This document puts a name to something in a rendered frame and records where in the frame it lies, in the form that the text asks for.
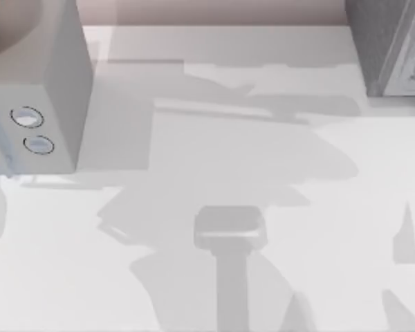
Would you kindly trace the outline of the large round microwave knob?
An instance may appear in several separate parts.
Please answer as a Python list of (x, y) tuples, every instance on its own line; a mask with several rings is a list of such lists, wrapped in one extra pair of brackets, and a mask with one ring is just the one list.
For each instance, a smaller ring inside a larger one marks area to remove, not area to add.
[(42, 113), (33, 107), (11, 109), (10, 117), (16, 125), (27, 129), (35, 129), (44, 124)]

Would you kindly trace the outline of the pale microwave oven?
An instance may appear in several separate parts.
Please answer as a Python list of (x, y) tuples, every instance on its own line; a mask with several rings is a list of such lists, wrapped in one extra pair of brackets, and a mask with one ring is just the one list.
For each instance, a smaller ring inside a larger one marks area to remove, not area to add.
[[(77, 0), (0, 0), (0, 175), (74, 172), (92, 88)], [(24, 106), (44, 124), (15, 124), (10, 110)], [(32, 136), (50, 138), (54, 151), (29, 152)]]

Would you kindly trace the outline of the small round microwave knob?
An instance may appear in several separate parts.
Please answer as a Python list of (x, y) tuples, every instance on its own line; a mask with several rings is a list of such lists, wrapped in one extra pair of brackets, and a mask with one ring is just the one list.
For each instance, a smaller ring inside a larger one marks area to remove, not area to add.
[(24, 147), (33, 154), (49, 155), (54, 149), (54, 142), (45, 136), (32, 136), (23, 139)]

